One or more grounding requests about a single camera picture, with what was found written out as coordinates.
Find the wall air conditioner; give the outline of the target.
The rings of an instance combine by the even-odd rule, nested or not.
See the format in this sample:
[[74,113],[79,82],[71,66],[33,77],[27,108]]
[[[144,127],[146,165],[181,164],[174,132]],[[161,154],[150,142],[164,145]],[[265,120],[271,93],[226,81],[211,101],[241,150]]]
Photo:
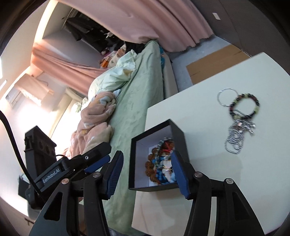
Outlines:
[[6,95],[5,99],[9,103],[10,107],[16,105],[18,100],[21,98],[21,91],[13,87],[10,92]]

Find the peach fleece blanket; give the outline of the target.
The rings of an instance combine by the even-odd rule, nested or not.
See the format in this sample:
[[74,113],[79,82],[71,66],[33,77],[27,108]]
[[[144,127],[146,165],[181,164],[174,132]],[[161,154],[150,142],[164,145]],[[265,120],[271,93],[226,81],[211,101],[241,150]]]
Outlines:
[[116,109],[116,99],[121,90],[97,93],[81,111],[77,130],[71,136],[70,146],[63,155],[69,159],[84,154],[102,142],[108,143],[113,136],[113,127],[108,124]]

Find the green bed sheet mattress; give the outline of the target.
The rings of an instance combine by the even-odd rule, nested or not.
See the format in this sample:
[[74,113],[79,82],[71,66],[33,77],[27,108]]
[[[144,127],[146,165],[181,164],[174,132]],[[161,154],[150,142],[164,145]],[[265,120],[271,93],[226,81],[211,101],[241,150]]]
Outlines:
[[144,132],[148,108],[163,99],[160,47],[156,41],[150,41],[137,55],[136,70],[121,88],[109,121],[114,128],[112,153],[122,151],[124,164],[115,193],[103,206],[108,227],[125,235],[141,235],[131,227],[136,196],[128,188],[131,139]]

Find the dark brown wardrobe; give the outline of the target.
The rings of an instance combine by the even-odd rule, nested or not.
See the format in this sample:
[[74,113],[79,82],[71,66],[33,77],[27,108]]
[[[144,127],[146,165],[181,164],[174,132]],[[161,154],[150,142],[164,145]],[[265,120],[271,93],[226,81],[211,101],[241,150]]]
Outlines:
[[289,43],[251,1],[192,1],[215,35],[250,56],[266,53],[289,73]]

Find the black jewelry box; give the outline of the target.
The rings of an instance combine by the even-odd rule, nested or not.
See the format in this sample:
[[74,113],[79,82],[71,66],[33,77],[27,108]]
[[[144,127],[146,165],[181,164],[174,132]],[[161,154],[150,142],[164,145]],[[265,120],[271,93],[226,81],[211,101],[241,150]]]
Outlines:
[[168,119],[131,139],[128,188],[153,192],[178,188],[177,181],[168,182],[162,173],[163,161],[178,151],[189,162],[183,131]]

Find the white square table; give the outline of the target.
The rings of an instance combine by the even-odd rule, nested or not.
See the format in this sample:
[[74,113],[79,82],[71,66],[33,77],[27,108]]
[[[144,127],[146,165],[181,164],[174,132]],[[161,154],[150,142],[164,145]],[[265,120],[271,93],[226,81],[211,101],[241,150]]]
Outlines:
[[[241,152],[227,152],[231,118],[227,105],[237,94],[260,102],[254,134]],[[289,74],[265,53],[251,57],[150,107],[146,129],[171,119],[185,135],[190,162],[209,178],[232,178],[263,230],[280,227],[289,214]]]

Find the pale green pillow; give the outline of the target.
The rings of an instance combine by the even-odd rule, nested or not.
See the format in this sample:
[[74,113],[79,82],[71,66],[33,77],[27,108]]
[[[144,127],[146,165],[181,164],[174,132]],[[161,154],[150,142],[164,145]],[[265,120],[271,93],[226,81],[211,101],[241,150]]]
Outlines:
[[105,71],[91,83],[88,90],[88,100],[102,91],[114,92],[128,82],[135,72],[137,54],[134,50],[123,55],[116,63],[116,66]]

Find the flat brown cardboard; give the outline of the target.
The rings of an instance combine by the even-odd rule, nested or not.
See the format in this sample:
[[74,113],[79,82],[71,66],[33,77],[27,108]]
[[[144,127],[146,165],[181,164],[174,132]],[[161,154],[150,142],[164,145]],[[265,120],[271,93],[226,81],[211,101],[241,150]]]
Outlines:
[[249,58],[236,46],[228,45],[187,65],[186,68],[192,83],[195,85]]

